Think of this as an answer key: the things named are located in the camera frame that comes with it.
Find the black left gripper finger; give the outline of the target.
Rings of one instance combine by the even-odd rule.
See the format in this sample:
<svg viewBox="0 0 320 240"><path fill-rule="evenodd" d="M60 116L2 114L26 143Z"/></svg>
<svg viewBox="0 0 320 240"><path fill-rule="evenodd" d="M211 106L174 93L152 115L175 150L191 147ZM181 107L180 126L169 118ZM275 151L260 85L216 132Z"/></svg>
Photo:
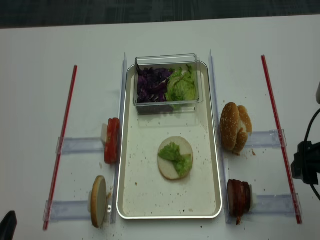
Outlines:
<svg viewBox="0 0 320 240"><path fill-rule="evenodd" d="M9 211L0 223L0 240L12 240L17 227L17 216L14 210Z"/></svg>

